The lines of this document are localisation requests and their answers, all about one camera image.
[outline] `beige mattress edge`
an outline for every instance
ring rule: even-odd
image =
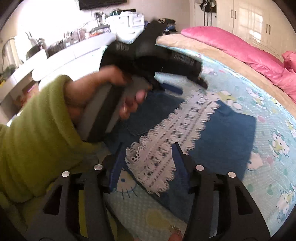
[[[157,39],[157,43],[169,47],[178,47],[199,52],[212,59],[227,65],[237,73],[252,81],[259,88],[265,90],[269,95],[274,97],[296,118],[296,104],[281,89],[273,85],[267,78],[259,74],[245,63],[224,53],[223,51],[201,43],[197,40],[187,38],[181,34],[172,34],[161,36]]]

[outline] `white lace trim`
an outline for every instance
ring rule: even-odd
[[[149,193],[159,195],[159,192],[169,189],[168,181],[174,179],[173,171],[176,170],[172,144],[178,142],[187,154],[188,150],[194,149],[194,141],[205,129],[204,123],[210,120],[214,109],[219,108],[216,100],[218,97],[212,92],[192,91],[191,96],[167,119],[127,149],[127,165]]]

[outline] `blue denim fabric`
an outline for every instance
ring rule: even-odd
[[[150,93],[137,113],[127,121],[119,123],[105,139],[105,144],[114,153],[120,142],[129,146],[166,118],[181,99],[164,93]],[[255,138],[256,119],[234,112],[222,101],[220,108],[210,116],[201,131],[201,138],[195,141],[195,148],[189,151],[197,164],[210,171],[226,174],[235,172],[242,179],[250,157]],[[180,182],[178,170],[175,179],[169,182],[168,191],[160,197],[153,197],[176,217],[188,222],[193,203],[193,194],[188,194]]]

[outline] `pink object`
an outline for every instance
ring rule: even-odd
[[[296,72],[296,53],[292,51],[287,51],[282,54],[284,58],[284,66],[286,69],[293,69]]]
[[[187,28],[182,30],[181,34],[220,49],[246,63],[266,76],[296,103],[296,69],[285,69],[283,63],[273,55],[253,47],[241,38],[217,27]]]

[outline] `metal pin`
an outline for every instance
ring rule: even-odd
[[[203,171],[205,168],[202,165],[197,165],[195,169],[198,171]]]
[[[70,175],[70,172],[68,172],[68,171],[64,171],[62,173],[62,177],[68,177],[69,175]]]
[[[235,178],[236,177],[236,174],[234,172],[229,172],[228,173],[228,176],[231,177],[231,178]]]
[[[94,166],[94,169],[96,171],[102,170],[102,168],[103,168],[103,166],[101,164],[97,164],[97,165]]]

